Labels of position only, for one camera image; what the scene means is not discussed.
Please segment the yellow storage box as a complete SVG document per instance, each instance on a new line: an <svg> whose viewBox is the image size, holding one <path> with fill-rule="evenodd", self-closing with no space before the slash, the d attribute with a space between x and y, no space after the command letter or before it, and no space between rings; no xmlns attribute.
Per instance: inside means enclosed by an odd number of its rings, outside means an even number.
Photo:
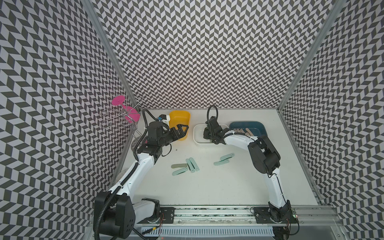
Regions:
<svg viewBox="0 0 384 240"><path fill-rule="evenodd" d="M190 125L191 114L188 111L180 111L180 110L171 111L169 116L170 116L170 122L169 122L170 128L175 127L177 130L178 125L186 125L186 126Z"/></svg>

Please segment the white storage box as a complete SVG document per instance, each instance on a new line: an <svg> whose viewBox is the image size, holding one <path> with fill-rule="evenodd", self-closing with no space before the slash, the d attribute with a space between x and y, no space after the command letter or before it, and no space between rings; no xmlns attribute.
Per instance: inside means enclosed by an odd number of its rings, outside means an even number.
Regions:
<svg viewBox="0 0 384 240"><path fill-rule="evenodd" d="M214 147L215 144L211 140L204 138L204 130L206 129L206 124L197 124L193 129L193 140L197 147Z"/></svg>

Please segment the olive knife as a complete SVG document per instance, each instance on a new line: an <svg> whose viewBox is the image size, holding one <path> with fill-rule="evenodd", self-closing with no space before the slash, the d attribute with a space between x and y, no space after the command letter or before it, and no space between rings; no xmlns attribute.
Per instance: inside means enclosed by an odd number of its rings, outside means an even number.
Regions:
<svg viewBox="0 0 384 240"><path fill-rule="evenodd" d="M188 164L173 164L171 165L172 169L177 169L177 168L187 168Z"/></svg>

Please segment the dark teal storage box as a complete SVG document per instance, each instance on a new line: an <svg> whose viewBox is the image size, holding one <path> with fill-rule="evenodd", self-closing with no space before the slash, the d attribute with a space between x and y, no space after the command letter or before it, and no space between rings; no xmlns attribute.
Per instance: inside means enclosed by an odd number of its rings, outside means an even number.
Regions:
<svg viewBox="0 0 384 240"><path fill-rule="evenodd" d="M232 123L230 123L229 128L231 130L238 129L238 133L239 133L239 129L243 129L245 131L245 128L249 128L252 131L252 133L254 134L253 136L256 136L256 137L268 135L265 126L262 123L257 122L257 121L232 122Z"/></svg>

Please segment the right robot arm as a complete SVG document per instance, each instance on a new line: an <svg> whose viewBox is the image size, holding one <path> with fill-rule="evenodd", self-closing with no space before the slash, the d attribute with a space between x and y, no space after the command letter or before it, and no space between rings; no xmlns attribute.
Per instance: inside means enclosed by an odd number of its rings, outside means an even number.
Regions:
<svg viewBox="0 0 384 240"><path fill-rule="evenodd" d="M235 146L249 152L253 166L265 178L271 220L280 223L287 219L291 214L291 203L286 198L280 181L281 156L270 139L265 135L248 136L228 128L223 129L216 117L208 117L206 126L206 138L212 143Z"/></svg>

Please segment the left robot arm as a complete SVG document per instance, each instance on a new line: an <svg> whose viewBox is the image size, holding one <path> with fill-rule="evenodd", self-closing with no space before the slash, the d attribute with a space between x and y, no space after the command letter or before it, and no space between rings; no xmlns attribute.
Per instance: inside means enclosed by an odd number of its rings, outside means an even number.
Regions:
<svg viewBox="0 0 384 240"><path fill-rule="evenodd" d="M133 150L135 161L131 167L113 187L98 193L95 199L93 230L96 240L101 235L113 240L126 239L136 231L136 223L157 215L155 200L133 203L135 192L162 156L163 147L184 138L188 129L188 125L182 124L170 128L162 121L146 123L144 134Z"/></svg>

